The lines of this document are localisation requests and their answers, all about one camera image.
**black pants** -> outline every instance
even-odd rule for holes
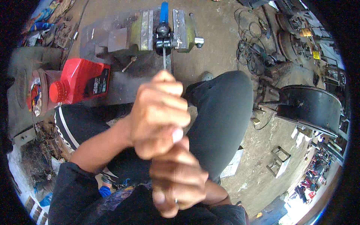
[[[187,133],[190,152],[209,172],[209,178],[218,181],[247,129],[253,105],[252,82],[241,71],[226,72],[210,81],[190,85],[184,97],[198,110],[198,117]],[[99,108],[65,105],[57,109],[55,120],[62,137],[76,149],[108,129],[107,120],[129,112],[130,108],[128,104]],[[149,180],[150,164],[131,148],[116,156],[108,169],[120,179],[141,183]]]

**metal stool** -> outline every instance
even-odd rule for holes
[[[278,154],[279,152],[283,152],[287,158],[282,160]],[[272,163],[271,166],[266,166],[266,168],[270,171],[270,173],[275,177],[278,178],[281,174],[283,174],[286,170],[286,167],[288,166],[289,162],[290,162],[290,157],[291,155],[289,153],[287,153],[285,150],[283,150],[280,146],[278,146],[276,149],[271,151],[271,154],[275,157],[274,162]],[[279,170],[277,172],[273,171],[273,168],[275,166],[279,167]]]

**bottle label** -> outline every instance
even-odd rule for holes
[[[88,80],[84,97],[88,98],[94,95],[105,93],[108,89],[109,69],[104,69],[100,76]]]

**black sleeve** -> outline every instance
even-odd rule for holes
[[[228,221],[231,222],[231,224],[246,225],[245,209],[243,207],[221,205],[211,207],[209,210],[222,221]]]
[[[100,199],[95,175],[75,163],[60,166],[49,209],[49,224],[76,224],[86,209]]]

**yellow tag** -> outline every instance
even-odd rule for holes
[[[301,37],[309,37],[312,36],[311,30],[309,28],[302,28],[301,29],[301,33],[300,33]]]
[[[314,59],[320,60],[320,52],[319,51],[313,51],[312,56],[314,57]]]

